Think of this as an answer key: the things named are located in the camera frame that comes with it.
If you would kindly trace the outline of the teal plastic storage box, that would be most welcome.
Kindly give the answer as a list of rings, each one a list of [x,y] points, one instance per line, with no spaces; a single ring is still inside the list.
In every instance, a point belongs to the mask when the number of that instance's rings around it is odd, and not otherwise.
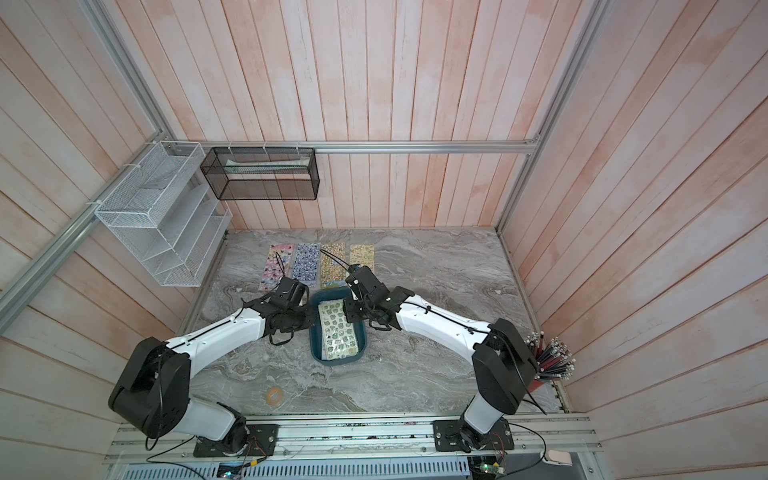
[[[309,329],[311,353],[323,365],[356,362],[367,348],[363,325],[347,319],[344,301],[350,298],[350,290],[343,287],[318,291],[310,297],[314,320]]]

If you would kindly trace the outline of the green panda sticker sheet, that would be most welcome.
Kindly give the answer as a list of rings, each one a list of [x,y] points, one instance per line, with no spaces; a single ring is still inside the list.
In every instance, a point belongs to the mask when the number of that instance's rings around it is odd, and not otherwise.
[[[352,244],[349,249],[349,263],[367,266],[375,270],[375,247],[373,244]]]

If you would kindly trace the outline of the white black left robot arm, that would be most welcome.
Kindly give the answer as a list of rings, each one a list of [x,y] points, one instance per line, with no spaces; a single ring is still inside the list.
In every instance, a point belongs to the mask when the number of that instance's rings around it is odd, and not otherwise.
[[[264,337],[277,346],[277,333],[293,337],[307,329],[309,287],[289,277],[246,302],[235,313],[187,335],[137,344],[108,399],[108,407],[158,440],[185,433],[212,443],[226,456],[242,454],[250,431],[241,413],[221,403],[195,399],[191,380],[214,361]]]

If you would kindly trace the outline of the blue penguin sticker sheet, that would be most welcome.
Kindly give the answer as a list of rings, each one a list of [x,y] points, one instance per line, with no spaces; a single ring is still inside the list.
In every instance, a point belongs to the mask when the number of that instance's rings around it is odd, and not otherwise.
[[[321,245],[299,243],[295,246],[292,260],[292,277],[309,287],[314,287],[319,276]]]

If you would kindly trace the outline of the pink sticker sheet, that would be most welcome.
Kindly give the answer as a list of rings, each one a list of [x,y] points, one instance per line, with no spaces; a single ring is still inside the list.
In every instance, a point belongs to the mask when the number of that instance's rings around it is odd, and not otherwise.
[[[291,275],[295,248],[295,244],[276,244],[270,247],[259,283],[259,292],[267,293],[276,287],[283,277]]]

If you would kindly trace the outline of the yellow animal sticker sheet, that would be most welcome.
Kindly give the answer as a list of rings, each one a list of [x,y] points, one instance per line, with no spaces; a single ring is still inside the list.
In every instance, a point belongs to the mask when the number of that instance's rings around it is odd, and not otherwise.
[[[344,285],[347,276],[346,244],[323,244],[320,253],[320,288],[329,289]]]

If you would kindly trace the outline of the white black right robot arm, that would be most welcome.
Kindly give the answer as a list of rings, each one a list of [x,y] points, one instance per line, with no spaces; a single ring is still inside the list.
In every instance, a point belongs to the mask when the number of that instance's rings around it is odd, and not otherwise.
[[[474,369],[476,393],[457,421],[433,423],[435,448],[471,453],[492,440],[502,442],[507,415],[517,412],[539,367],[516,326],[498,319],[472,320],[436,307],[403,287],[390,289],[372,270],[353,264],[345,279],[344,300],[353,323],[368,321],[380,331],[421,335],[453,351]]]

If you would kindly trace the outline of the white green sticker sheet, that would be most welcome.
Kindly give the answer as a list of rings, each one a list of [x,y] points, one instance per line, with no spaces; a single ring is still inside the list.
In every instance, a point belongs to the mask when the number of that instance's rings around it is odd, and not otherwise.
[[[359,353],[354,326],[347,321],[342,299],[321,302],[318,305],[321,327],[322,358],[341,360]]]

